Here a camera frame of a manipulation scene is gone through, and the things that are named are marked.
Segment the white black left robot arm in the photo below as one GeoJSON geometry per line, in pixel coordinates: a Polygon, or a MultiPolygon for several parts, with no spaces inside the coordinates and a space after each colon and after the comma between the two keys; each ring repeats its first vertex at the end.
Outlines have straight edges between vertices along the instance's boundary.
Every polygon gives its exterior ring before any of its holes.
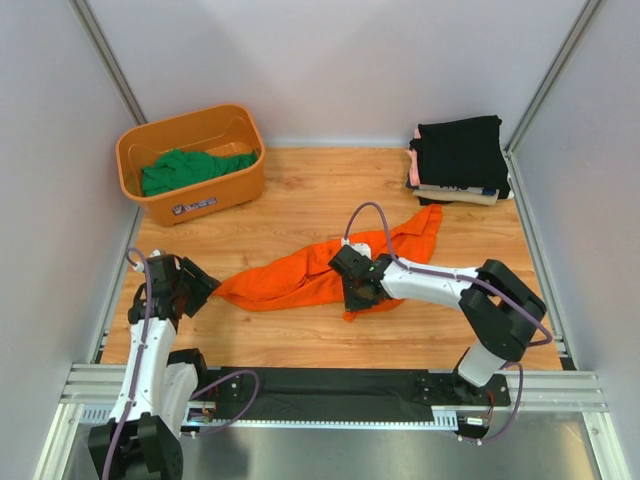
{"type": "Polygon", "coordinates": [[[208,394],[211,378],[199,349],[173,345],[182,317],[194,317],[220,283],[162,250],[134,267],[145,280],[128,311],[124,379],[108,420],[89,433],[89,453],[102,479],[180,479],[186,407],[208,394]]]}

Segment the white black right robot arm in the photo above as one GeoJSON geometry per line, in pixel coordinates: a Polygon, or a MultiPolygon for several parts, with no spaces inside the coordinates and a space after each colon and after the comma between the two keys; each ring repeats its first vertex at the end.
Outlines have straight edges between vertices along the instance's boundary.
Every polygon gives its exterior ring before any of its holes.
{"type": "Polygon", "coordinates": [[[344,244],[329,261],[341,278],[345,310],[371,310],[390,300],[419,300],[461,312],[476,340],[455,367],[452,395],[470,404],[484,395],[494,372],[515,364],[534,346],[547,312],[543,300],[505,264],[487,260],[480,267],[446,268],[403,257],[369,256],[361,244],[344,244]]]}

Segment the orange t shirt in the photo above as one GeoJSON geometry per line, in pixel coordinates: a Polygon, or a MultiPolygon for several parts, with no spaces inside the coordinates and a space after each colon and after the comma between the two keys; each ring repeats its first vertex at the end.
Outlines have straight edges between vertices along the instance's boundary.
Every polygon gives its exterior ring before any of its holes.
{"type": "MultiPolygon", "coordinates": [[[[428,262],[436,248],[442,219],[442,207],[430,205],[393,228],[390,236],[395,253],[410,261],[428,262]]],[[[266,266],[224,280],[214,295],[250,312],[342,303],[341,278],[329,267],[340,247],[338,239],[306,246],[266,266]]]]}

